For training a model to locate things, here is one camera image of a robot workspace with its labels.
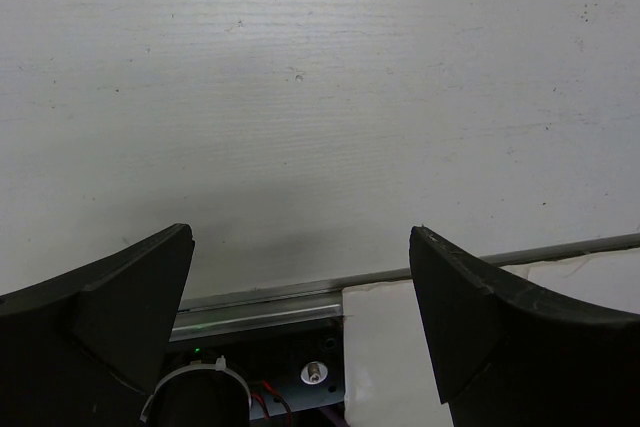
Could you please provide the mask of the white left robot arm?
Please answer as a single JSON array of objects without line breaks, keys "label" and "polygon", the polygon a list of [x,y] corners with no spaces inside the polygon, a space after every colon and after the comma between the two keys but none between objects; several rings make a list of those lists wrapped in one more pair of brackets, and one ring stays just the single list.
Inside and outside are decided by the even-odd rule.
[{"label": "white left robot arm", "polygon": [[[170,344],[195,243],[170,226],[1,299],[5,426],[246,426],[291,345]],[[474,257],[425,227],[409,263],[439,398],[457,426],[635,426],[639,317]]]}]

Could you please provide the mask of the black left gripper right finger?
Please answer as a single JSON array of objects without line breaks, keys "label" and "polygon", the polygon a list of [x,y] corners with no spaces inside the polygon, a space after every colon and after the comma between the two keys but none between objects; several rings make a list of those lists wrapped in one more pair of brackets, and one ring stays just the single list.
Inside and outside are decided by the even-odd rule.
[{"label": "black left gripper right finger", "polygon": [[635,426],[639,318],[492,266],[425,227],[410,270],[457,426]]}]

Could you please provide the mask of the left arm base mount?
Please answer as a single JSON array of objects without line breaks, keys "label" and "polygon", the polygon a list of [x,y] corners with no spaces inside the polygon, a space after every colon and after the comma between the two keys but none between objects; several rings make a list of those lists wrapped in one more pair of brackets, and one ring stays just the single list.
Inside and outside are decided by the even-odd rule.
[{"label": "left arm base mount", "polygon": [[344,330],[339,318],[172,341],[163,372],[224,356],[261,400],[253,426],[345,424]]}]

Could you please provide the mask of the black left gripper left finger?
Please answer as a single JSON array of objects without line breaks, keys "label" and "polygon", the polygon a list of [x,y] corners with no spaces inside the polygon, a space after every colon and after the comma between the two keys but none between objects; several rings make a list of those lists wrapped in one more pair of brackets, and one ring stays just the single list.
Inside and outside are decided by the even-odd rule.
[{"label": "black left gripper left finger", "polygon": [[174,224],[1,297],[4,426],[134,426],[154,391],[195,242]]}]

